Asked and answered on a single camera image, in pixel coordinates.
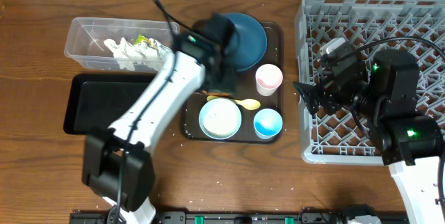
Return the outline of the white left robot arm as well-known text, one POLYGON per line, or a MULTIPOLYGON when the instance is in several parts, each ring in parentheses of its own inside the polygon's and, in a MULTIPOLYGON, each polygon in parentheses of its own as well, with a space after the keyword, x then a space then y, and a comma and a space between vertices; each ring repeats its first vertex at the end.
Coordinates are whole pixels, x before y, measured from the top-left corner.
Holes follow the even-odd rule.
POLYGON ((136 102, 107 129, 95 127, 86 135, 82 182, 113 202, 105 223, 152 222, 152 154, 195 91, 233 89, 235 71, 225 57, 235 32, 228 17, 213 13, 203 29, 173 35, 172 53, 136 102))

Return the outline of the orange carrot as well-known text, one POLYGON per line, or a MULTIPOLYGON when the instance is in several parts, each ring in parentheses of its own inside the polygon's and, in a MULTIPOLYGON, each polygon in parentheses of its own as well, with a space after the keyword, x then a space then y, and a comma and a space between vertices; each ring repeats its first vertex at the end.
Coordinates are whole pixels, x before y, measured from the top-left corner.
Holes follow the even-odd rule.
POLYGON ((196 95, 206 95, 206 96, 219 96, 219 97, 224 97, 224 96, 230 96, 230 95, 232 95, 231 93, 207 92, 207 91, 205 91, 205 90, 194 92, 194 94, 196 94, 196 95))

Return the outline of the pink cup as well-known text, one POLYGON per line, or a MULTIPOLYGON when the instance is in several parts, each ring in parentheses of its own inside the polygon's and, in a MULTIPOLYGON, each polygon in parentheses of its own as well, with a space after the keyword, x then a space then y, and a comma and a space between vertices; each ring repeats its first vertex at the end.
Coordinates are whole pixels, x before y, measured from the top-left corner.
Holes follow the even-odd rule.
POLYGON ((282 84, 283 74, 278 66, 264 64, 255 73, 257 92, 262 96, 271 96, 282 84))

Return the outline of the light blue rice bowl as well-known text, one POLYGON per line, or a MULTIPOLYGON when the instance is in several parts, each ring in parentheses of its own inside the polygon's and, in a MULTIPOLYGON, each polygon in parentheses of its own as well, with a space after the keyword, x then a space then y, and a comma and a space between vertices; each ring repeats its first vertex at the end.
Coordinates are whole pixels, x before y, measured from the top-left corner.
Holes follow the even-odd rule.
POLYGON ((198 122, 206 136, 225 140, 234 136, 241 127, 241 110, 228 99, 208 101, 200 110, 198 122))

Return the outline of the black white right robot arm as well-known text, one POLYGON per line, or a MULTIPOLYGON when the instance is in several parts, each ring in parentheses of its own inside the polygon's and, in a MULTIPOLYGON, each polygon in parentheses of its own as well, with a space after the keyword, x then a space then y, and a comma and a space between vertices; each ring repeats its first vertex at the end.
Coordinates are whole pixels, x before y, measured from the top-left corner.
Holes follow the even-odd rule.
POLYGON ((328 70, 315 85, 294 82, 310 114, 340 109, 363 117, 364 135, 377 148, 402 196, 411 223, 444 222, 444 136, 435 119, 416 108, 420 75, 413 55, 379 51, 366 66, 348 44, 322 52, 328 70))

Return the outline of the green snack wrapper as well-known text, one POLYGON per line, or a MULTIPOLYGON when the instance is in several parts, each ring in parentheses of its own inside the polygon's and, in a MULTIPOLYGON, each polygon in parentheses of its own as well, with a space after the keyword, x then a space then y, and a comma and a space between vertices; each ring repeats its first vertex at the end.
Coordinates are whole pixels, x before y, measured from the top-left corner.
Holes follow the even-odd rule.
POLYGON ((141 45, 145 43, 148 47, 152 48, 152 49, 156 49, 157 45, 156 45, 156 40, 153 38, 147 38, 143 35, 139 35, 136 38, 136 41, 133 43, 133 45, 141 45))

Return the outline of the white tissue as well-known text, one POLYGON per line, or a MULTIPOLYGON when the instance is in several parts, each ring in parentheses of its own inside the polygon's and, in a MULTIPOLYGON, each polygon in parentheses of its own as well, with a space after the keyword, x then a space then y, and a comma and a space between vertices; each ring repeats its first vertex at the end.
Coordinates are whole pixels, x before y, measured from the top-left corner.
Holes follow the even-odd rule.
POLYGON ((167 55, 172 50, 156 40, 156 49, 148 47, 145 43, 134 45, 125 38, 121 38, 117 44, 113 39, 106 39, 105 46, 112 52, 121 70, 135 71, 135 64, 145 65, 155 71, 159 71, 167 55))

